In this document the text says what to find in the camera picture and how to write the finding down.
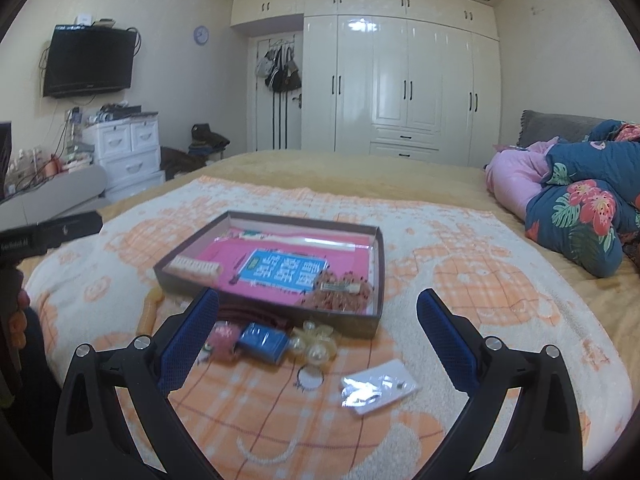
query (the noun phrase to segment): finger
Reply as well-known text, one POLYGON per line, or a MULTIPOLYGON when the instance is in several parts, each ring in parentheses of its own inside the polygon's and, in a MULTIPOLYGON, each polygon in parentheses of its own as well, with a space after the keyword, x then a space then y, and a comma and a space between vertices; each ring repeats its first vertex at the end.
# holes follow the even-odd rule
POLYGON ((18 306, 20 308, 27 308, 31 304, 31 298, 27 294, 26 290, 21 290, 18 294, 18 306))
POLYGON ((27 317, 24 312, 15 312, 9 318, 9 333, 17 334, 27 329, 27 317))
POLYGON ((25 346, 27 346, 26 336, 23 333, 12 334, 11 345, 18 350, 22 350, 25 346))

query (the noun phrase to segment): beige blanket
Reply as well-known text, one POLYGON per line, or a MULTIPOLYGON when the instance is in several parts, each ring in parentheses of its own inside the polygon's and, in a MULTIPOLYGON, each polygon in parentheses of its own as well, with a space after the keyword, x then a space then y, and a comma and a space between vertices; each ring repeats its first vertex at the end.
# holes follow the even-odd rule
MULTIPOLYGON (((201 175, 286 189, 308 187, 318 192, 421 200, 493 212, 524 238, 521 222, 505 211, 484 186, 484 174, 472 168, 440 166, 424 162, 372 156, 340 156, 305 152, 261 152, 235 156, 208 168, 170 181, 105 208, 110 220, 133 206, 177 189, 201 175)), ((627 259, 612 278, 598 279, 564 256, 531 243, 560 272, 589 305, 606 329, 625 364, 634 388, 634 404, 640 396, 640 276, 627 259)), ((22 266, 27 275, 39 259, 22 266)))

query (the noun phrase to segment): metal screw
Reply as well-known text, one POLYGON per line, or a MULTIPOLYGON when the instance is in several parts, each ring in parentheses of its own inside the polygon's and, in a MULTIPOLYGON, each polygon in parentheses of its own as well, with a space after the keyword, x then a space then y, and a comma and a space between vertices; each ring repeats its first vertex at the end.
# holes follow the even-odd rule
POLYGON ((76 355, 78 357, 84 357, 91 351, 91 347, 89 345, 80 345, 76 348, 76 355))
POLYGON ((553 359, 555 359, 556 357, 560 357, 560 351, 553 345, 549 345, 548 347, 546 347, 545 352, 549 357, 553 359))
POLYGON ((502 348, 502 341, 500 341, 497 337, 488 337, 484 342, 484 344, 489 350, 493 350, 493 351, 496 351, 502 348))
POLYGON ((151 344, 151 338, 147 335, 141 335, 139 338, 133 342, 133 346, 135 346, 138 350, 144 350, 151 344))

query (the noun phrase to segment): blue gripper pad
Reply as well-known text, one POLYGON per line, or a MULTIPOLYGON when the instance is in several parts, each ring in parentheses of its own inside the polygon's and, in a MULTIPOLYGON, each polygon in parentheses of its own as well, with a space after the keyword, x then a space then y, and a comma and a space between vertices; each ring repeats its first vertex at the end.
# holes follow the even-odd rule
POLYGON ((183 386, 218 318, 220 303, 214 290, 206 290, 194 301, 197 304, 189 306, 188 310, 193 309, 160 357, 158 388, 166 396, 183 386))
POLYGON ((450 313, 432 289, 424 290, 418 296, 417 313, 418 321, 454 388, 472 396, 480 385, 478 361, 454 325, 457 316, 450 313))

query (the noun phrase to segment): gray pillow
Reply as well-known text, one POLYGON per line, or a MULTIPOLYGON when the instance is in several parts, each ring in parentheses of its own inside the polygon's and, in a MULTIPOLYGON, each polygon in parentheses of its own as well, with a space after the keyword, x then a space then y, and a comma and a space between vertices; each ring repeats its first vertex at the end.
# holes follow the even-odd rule
POLYGON ((527 148, 539 140, 562 137, 569 142, 581 142, 604 119, 580 115, 541 114, 524 110, 520 124, 522 131, 518 146, 527 148))

